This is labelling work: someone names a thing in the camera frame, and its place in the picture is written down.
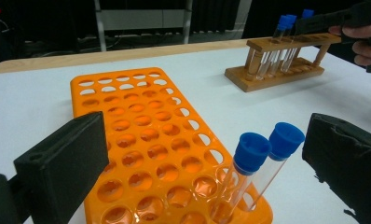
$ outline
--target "finger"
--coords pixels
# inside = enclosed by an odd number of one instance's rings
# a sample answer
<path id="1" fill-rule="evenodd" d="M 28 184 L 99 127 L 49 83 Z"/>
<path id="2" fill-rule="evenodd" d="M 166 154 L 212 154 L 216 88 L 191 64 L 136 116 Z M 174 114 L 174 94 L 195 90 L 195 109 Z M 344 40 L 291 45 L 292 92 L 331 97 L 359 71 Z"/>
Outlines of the finger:
<path id="1" fill-rule="evenodd" d="M 328 28 L 328 32 L 333 35 L 341 35 L 340 26 L 331 26 Z"/>
<path id="2" fill-rule="evenodd" d="M 368 66 L 371 65 L 371 58 L 367 58 L 362 55 L 356 55 L 356 57 L 354 57 L 354 62 L 361 66 Z"/>
<path id="3" fill-rule="evenodd" d="M 343 34 L 353 38 L 368 38 L 371 37 L 371 25 L 359 28 L 343 27 Z"/>
<path id="4" fill-rule="evenodd" d="M 365 58 L 371 58 L 371 46 L 366 41 L 357 41 L 353 44 L 353 51 Z"/>

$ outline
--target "glass test tube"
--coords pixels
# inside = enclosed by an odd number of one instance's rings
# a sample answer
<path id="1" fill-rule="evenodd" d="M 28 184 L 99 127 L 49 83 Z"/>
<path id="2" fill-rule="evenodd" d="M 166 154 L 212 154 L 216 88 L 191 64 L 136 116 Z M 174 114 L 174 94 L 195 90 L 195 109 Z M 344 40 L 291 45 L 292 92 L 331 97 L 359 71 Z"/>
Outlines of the glass test tube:
<path id="1" fill-rule="evenodd" d="M 270 142 L 257 133 L 244 133 L 235 151 L 218 196 L 213 202 L 211 219 L 218 224 L 226 224 L 241 200 L 244 191 L 252 183 L 254 173 L 259 169 L 271 151 Z"/>
<path id="2" fill-rule="evenodd" d="M 302 12 L 302 19 L 309 18 L 313 16 L 313 14 L 314 14 L 313 10 L 304 9 L 304 11 Z M 284 59 L 282 63 L 282 68 L 281 68 L 282 72 L 285 73 L 288 71 L 297 51 L 298 51 L 297 48 L 287 50 L 286 54 L 284 55 Z"/>
<path id="3" fill-rule="evenodd" d="M 276 27 L 276 30 L 273 33 L 273 36 L 270 40 L 272 44 L 279 44 L 281 42 L 284 31 L 287 28 L 288 21 L 289 21 L 288 17 L 281 16 L 281 18 L 279 19 L 279 24 Z M 261 80 L 264 78 L 264 75 L 270 66 L 270 62 L 272 62 L 272 60 L 277 57 L 277 54 L 278 54 L 277 50 L 264 52 L 262 60 L 261 60 L 261 64 L 258 68 L 257 75 L 256 75 L 256 78 L 258 80 Z"/>
<path id="4" fill-rule="evenodd" d="M 287 23 L 287 28 L 283 33 L 282 37 L 289 37 L 287 40 L 283 41 L 289 41 L 290 43 L 293 42 L 293 38 L 290 37 L 292 30 L 293 30 L 293 25 L 296 20 L 295 15 L 286 15 L 289 19 Z M 282 55 L 284 54 L 285 50 L 281 49 L 279 52 L 276 54 L 276 57 L 272 59 L 272 62 L 270 63 L 269 71 L 268 71 L 268 76 L 269 77 L 275 77 L 276 71 L 278 70 L 279 64 L 281 63 Z"/>
<path id="5" fill-rule="evenodd" d="M 252 211 L 254 209 L 254 206 L 284 166 L 284 163 L 304 141 L 305 135 L 294 125 L 285 122 L 276 124 L 269 137 L 272 150 L 264 164 L 254 175 L 253 183 L 247 189 L 247 192 L 251 194 L 252 201 L 246 203 L 246 210 Z"/>

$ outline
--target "wooden test tube rack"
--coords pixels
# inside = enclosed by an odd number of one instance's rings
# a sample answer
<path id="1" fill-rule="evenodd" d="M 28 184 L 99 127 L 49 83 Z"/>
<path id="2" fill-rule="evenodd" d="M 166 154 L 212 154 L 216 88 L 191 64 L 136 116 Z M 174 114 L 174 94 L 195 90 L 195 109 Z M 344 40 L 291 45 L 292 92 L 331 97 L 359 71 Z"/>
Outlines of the wooden test tube rack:
<path id="1" fill-rule="evenodd" d="M 226 70 L 226 77 L 246 92 L 256 91 L 308 77 L 316 77 L 321 75 L 324 71 L 324 69 L 320 67 L 320 62 L 330 45 L 339 43 L 340 41 L 341 38 L 339 36 L 328 33 L 299 35 L 296 36 L 293 41 L 284 37 L 280 43 L 272 43 L 271 37 L 249 39 L 247 41 L 247 46 L 249 46 L 250 49 L 246 64 L 240 67 L 228 68 Z M 308 46 L 321 46 L 314 62 L 309 62 L 306 59 L 298 57 L 299 51 Z M 297 49 L 287 72 L 284 73 L 281 71 L 282 62 L 280 62 L 274 76 L 270 77 L 268 73 L 266 73 L 263 79 L 260 80 L 256 78 L 258 68 L 265 52 L 286 49 Z"/>

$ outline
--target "orange test tube rack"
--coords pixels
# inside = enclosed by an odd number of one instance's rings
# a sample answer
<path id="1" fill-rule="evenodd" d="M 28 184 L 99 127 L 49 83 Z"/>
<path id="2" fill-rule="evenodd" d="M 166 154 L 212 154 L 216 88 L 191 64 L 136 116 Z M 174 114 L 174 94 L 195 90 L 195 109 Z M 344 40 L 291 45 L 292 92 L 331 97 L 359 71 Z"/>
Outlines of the orange test tube rack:
<path id="1" fill-rule="evenodd" d="M 110 163 L 84 201 L 89 224 L 213 223 L 232 157 L 163 70 L 75 77 L 71 91 L 75 117 L 104 115 Z M 272 222 L 264 198 L 251 212 L 245 204 L 230 223 Z"/>
<path id="2" fill-rule="evenodd" d="M 320 67 L 325 53 L 331 44 L 339 43 L 341 38 L 331 34 L 299 35 L 293 41 L 284 37 L 280 43 L 272 43 L 271 37 L 255 38 L 247 40 L 250 47 L 244 66 L 228 68 L 226 77 L 229 78 L 243 91 L 257 91 L 264 88 L 281 85 L 283 83 L 297 81 L 308 77 L 316 77 L 324 71 Z M 304 47 L 320 46 L 320 50 L 313 62 L 304 58 L 299 58 L 298 53 Z M 295 57 L 287 72 L 282 72 L 280 67 L 276 73 L 270 77 L 267 74 L 262 80 L 256 78 L 258 68 L 261 64 L 263 54 L 275 50 L 296 49 Z"/>

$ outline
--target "white tabletop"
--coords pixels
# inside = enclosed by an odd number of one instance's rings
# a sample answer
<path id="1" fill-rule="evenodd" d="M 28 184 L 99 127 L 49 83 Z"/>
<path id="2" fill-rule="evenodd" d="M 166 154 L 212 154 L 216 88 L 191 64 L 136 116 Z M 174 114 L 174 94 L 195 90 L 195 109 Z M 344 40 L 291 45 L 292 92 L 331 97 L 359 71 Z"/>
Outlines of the white tabletop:
<path id="1" fill-rule="evenodd" d="M 73 77 L 132 68 L 162 68 L 231 154 L 242 133 L 269 137 L 280 121 L 306 133 L 312 113 L 371 132 L 371 74 L 363 68 L 327 54 L 319 77 L 245 93 L 224 72 L 244 65 L 247 52 L 222 49 L 0 75 L 0 174 L 10 179 L 16 174 L 12 162 L 20 154 L 72 119 Z M 300 56 L 313 61 L 316 53 L 316 48 L 305 48 Z M 349 207 L 301 159 L 302 146 L 265 193 L 273 223 L 357 223 L 343 213 Z M 84 222 L 81 206 L 71 223 Z"/>

